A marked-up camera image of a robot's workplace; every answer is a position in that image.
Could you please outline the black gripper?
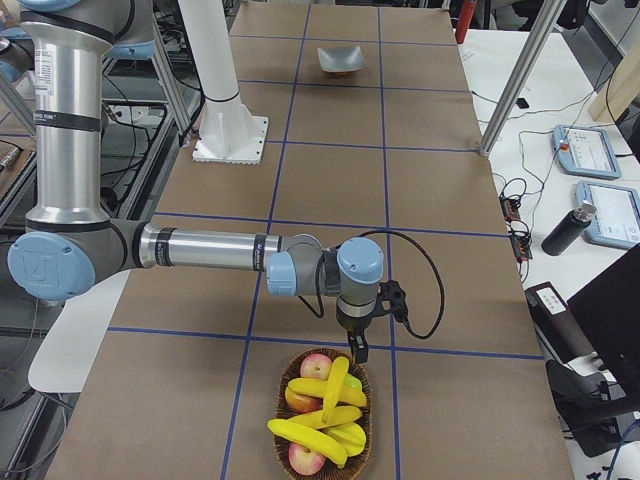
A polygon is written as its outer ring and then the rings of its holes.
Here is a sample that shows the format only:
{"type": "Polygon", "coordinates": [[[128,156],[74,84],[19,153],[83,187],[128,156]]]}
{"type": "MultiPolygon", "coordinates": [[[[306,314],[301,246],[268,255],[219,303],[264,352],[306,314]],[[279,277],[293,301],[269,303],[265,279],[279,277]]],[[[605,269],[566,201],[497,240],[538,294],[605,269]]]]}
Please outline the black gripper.
{"type": "Polygon", "coordinates": [[[348,342],[352,343],[354,361],[356,363],[366,363],[368,361],[369,346],[365,338],[365,331],[371,323],[370,316],[355,317],[341,309],[337,309],[336,318],[338,323],[345,329],[348,342]]]}

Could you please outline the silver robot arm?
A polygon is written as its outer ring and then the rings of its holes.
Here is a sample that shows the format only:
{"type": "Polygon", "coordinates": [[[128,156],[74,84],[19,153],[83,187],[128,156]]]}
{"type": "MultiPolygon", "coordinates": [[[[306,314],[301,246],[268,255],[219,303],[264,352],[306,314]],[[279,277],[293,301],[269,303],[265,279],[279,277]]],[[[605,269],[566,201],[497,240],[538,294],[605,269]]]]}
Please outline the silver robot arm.
{"type": "Polygon", "coordinates": [[[25,1],[34,44],[37,202],[8,253],[29,294],[64,301],[134,268],[195,266],[262,272],[279,296],[331,296],[353,359],[380,313],[381,248],[356,237],[325,249],[312,236],[185,231],[111,218],[100,204],[102,62],[154,52],[148,1],[25,1]]]}

